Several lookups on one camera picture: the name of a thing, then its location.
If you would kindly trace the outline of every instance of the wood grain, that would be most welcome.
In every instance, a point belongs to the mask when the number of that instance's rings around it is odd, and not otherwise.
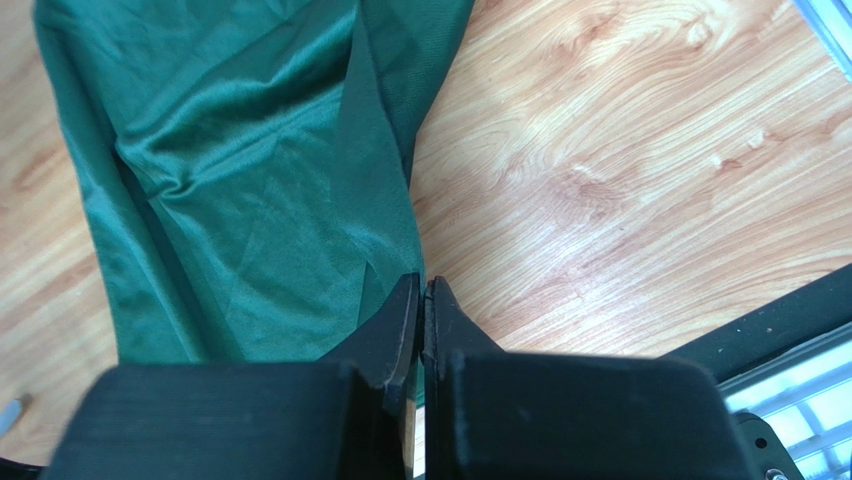
[[[0,4],[0,403],[35,400],[0,456],[41,463],[115,347],[29,8]],[[419,137],[429,274],[505,348],[664,353],[852,261],[850,117],[787,1],[479,1]]]

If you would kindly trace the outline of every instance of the green fabric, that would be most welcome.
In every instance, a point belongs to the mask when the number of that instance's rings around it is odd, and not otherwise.
[[[123,362],[313,360],[423,271],[471,0],[38,0]]]

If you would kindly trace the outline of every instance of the wooden table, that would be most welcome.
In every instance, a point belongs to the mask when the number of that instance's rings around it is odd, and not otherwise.
[[[0,6],[0,456],[115,362],[29,5]],[[429,275],[504,348],[659,355],[852,261],[852,88],[787,0],[479,1],[418,143]]]

